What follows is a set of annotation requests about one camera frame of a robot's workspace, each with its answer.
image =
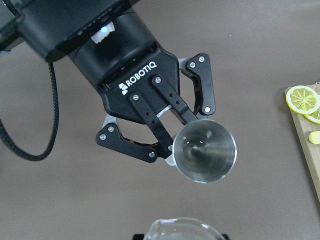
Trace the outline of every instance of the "white logo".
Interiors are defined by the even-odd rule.
[[[157,67],[157,64],[154,61],[149,62],[143,68],[141,68],[137,73],[132,75],[129,80],[126,80],[124,83],[120,83],[118,86],[122,90],[122,95],[126,95],[128,93],[128,88],[137,82],[141,77],[146,75],[151,69]]]
[[[128,92],[128,86],[127,85],[125,85],[124,83],[120,83],[119,85],[119,88],[122,90],[122,95],[126,95],[127,94],[127,92]]]

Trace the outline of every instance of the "metal cup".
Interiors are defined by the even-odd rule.
[[[173,164],[189,179],[210,183],[224,178],[235,165],[237,146],[234,137],[220,123],[200,119],[185,125],[172,147]]]

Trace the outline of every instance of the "glass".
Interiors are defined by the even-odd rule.
[[[213,227],[189,217],[156,220],[143,240],[225,240]]]

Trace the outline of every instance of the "gray table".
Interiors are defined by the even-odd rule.
[[[159,159],[96,145],[105,111],[68,58],[56,75],[60,126],[48,159],[27,162],[0,144],[1,240],[130,240],[156,219],[194,217],[232,240],[315,240],[320,205],[284,90],[320,78],[320,1],[141,0],[135,7],[177,57],[211,57],[216,113],[238,146],[232,172],[194,183]],[[0,58],[0,116],[23,149],[40,153],[52,125],[46,64],[26,45]],[[191,82],[182,97],[193,104]],[[182,126],[166,113],[174,134]],[[121,121],[123,134],[154,140]]]

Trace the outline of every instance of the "wooden cutting board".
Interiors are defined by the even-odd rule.
[[[308,85],[320,95],[320,84]],[[320,131],[320,124],[307,120],[303,115],[291,111],[293,122],[298,133],[305,160],[315,186],[316,194],[320,201],[320,144],[312,144],[309,141],[309,134],[313,131]]]

